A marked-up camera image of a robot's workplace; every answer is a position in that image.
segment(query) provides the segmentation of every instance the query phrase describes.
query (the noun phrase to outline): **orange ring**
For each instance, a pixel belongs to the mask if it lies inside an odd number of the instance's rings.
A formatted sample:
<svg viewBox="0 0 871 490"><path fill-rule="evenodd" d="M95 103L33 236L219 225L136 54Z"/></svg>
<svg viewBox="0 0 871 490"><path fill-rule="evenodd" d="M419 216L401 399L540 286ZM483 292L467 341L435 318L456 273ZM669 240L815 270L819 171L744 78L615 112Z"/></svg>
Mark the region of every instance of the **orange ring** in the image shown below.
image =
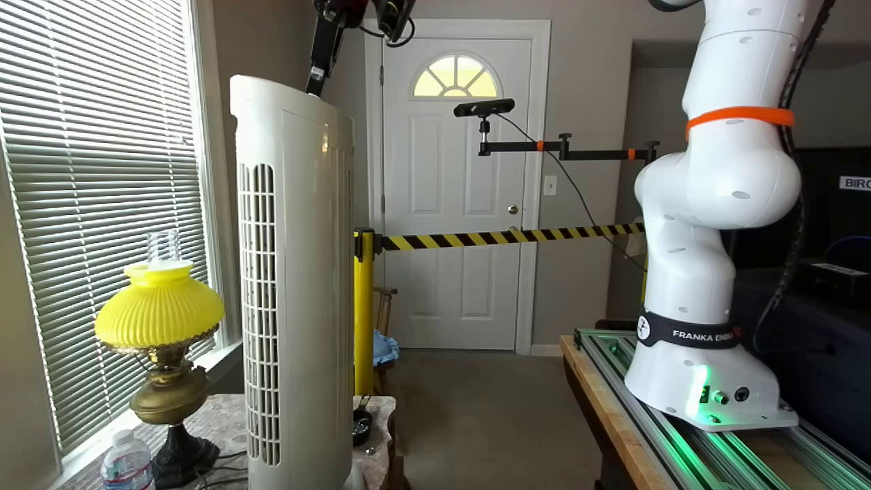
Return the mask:
<svg viewBox="0 0 871 490"><path fill-rule="evenodd" d="M796 114L789 108L777 105L724 105L705 112L687 123L687 133L697 126L714 123L714 119L762 119L772 126L796 126Z"/></svg>

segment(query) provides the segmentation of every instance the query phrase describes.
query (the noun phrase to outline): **fan grille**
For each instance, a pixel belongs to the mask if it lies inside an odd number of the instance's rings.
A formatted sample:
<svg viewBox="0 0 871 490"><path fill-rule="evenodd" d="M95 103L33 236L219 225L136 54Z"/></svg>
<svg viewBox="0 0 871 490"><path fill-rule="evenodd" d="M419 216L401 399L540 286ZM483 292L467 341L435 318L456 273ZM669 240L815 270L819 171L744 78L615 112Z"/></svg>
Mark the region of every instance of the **fan grille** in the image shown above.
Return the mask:
<svg viewBox="0 0 871 490"><path fill-rule="evenodd" d="M249 457L279 466L276 171L242 167L241 179Z"/></svg>

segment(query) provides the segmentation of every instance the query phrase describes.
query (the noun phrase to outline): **wooden table edge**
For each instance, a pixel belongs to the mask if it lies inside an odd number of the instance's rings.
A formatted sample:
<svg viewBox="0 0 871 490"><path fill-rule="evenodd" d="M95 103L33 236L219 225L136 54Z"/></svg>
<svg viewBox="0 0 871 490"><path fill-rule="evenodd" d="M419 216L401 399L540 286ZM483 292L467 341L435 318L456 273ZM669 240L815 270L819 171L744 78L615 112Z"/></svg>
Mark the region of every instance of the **wooden table edge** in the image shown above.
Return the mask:
<svg viewBox="0 0 871 490"><path fill-rule="evenodd" d="M676 480L668 474L661 459L655 455L645 435L629 418L621 399L614 394L597 364L586 350L576 346L573 335L562 335L563 360L570 363L582 394L592 399L607 439L614 442L615 452L621 455L627 474L637 486L676 486Z"/></svg>

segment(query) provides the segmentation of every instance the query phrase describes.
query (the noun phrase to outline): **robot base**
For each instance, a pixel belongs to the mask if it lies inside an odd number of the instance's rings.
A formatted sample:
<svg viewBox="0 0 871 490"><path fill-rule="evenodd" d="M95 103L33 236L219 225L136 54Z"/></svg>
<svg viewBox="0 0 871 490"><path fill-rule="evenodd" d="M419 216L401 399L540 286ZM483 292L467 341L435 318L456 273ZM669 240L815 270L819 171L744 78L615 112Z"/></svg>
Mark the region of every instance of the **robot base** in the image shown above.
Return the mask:
<svg viewBox="0 0 871 490"><path fill-rule="evenodd" d="M701 431L796 428L777 375L758 357L733 349L676 342L635 346L627 390L657 410Z"/></svg>

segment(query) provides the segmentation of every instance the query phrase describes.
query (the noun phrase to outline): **white door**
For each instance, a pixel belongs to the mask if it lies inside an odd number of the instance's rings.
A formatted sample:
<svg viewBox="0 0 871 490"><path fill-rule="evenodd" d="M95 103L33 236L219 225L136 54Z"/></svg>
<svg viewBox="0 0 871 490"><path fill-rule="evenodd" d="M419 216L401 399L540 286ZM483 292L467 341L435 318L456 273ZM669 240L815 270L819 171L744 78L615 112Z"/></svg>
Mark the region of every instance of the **white door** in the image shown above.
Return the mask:
<svg viewBox="0 0 871 490"><path fill-rule="evenodd" d="M456 105L516 99L518 105L506 116L527 131L542 127L544 108L531 108L544 103L544 81L536 81L544 74L533 74L544 65L536 60L542 37L524 21L513 21L516 32L506 21L495 21L491 32L483 32L483 24L487 21L419 21L408 45L385 50L382 233L501 231L536 224L540 158L483 158L479 119L459 119ZM491 116L491 138L524 137ZM385 252L385 284L401 288L392 312L401 346L516 350L518 312L524 315L521 255L521 246Z"/></svg>

